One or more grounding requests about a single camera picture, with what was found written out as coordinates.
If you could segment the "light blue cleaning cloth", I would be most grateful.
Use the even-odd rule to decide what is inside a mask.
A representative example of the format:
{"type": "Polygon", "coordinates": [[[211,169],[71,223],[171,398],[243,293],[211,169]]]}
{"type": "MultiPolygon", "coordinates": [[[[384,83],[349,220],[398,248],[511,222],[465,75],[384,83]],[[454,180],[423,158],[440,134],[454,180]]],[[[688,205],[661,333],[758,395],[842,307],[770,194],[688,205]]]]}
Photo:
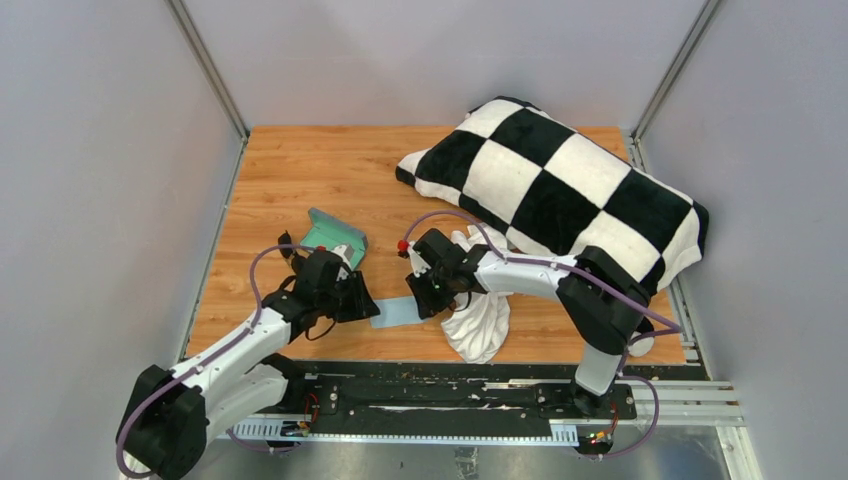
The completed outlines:
{"type": "Polygon", "coordinates": [[[419,325],[425,322],[418,314],[413,296],[376,300],[375,304],[380,312],[369,320],[374,329],[419,325]]]}

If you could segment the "grey glasses case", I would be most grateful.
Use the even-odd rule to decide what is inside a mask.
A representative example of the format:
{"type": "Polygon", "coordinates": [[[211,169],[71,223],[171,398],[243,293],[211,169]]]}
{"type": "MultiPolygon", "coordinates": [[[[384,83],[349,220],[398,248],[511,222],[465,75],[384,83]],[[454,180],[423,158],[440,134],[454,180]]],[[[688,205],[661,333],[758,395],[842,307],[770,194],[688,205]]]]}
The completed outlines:
{"type": "Polygon", "coordinates": [[[323,246],[327,250],[339,244],[349,244],[355,250],[353,270],[358,270],[369,245],[365,232],[315,207],[308,210],[308,216],[311,227],[301,244],[315,248],[323,246]]]}

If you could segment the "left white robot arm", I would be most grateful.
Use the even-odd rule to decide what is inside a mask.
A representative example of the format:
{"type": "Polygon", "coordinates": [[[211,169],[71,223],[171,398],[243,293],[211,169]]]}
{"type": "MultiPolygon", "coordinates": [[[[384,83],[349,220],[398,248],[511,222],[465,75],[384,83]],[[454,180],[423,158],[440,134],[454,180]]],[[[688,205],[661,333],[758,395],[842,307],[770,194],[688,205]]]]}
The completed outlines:
{"type": "Polygon", "coordinates": [[[306,386],[280,350],[321,317],[367,319],[379,309],[347,244],[330,249],[291,244],[293,276],[211,347],[172,367],[151,365],[137,377],[116,435],[116,463],[127,479],[181,479],[216,437],[270,406],[298,411],[306,386]]]}

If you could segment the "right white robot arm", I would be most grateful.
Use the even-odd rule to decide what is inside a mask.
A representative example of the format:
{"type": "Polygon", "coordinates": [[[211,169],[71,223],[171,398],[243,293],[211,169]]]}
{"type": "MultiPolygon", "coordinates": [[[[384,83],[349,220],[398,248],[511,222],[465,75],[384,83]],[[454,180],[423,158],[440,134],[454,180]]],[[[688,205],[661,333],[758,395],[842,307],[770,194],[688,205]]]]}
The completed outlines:
{"type": "Polygon", "coordinates": [[[494,294],[559,302],[585,343],[568,399],[584,417],[609,407],[630,346],[654,330],[647,319],[649,293],[599,247],[542,257],[488,245],[463,248],[431,229],[416,242],[400,241],[398,254],[411,262],[406,282],[422,318],[494,294]]]}

